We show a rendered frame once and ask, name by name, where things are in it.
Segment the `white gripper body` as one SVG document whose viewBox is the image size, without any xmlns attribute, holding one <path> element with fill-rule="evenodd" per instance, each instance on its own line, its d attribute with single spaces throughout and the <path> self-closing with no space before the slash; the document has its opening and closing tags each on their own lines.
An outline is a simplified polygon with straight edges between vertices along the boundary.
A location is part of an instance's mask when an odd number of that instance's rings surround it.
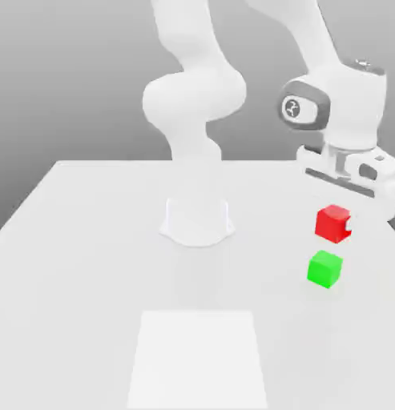
<svg viewBox="0 0 395 410">
<path fill-rule="evenodd" d="M 395 158 L 380 147 L 347 151 L 328 144 L 303 145 L 296 161 L 315 178 L 369 197 L 385 220 L 395 217 Z"/>
</svg>

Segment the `small red cube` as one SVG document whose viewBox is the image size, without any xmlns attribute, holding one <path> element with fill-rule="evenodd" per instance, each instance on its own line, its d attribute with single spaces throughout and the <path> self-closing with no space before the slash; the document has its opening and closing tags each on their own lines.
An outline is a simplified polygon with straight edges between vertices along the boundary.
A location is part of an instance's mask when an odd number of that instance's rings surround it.
<svg viewBox="0 0 395 410">
<path fill-rule="evenodd" d="M 315 234 L 332 243 L 339 243 L 352 233 L 347 229 L 349 210 L 337 205 L 320 209 L 316 215 Z"/>
</svg>

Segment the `small green cube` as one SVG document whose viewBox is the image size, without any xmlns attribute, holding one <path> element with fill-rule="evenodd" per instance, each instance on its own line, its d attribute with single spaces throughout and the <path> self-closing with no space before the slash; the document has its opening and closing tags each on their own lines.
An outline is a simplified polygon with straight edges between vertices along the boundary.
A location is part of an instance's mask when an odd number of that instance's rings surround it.
<svg viewBox="0 0 395 410">
<path fill-rule="evenodd" d="M 341 257 L 320 250 L 309 260 L 307 279 L 330 288 L 340 277 L 342 263 Z"/>
</svg>

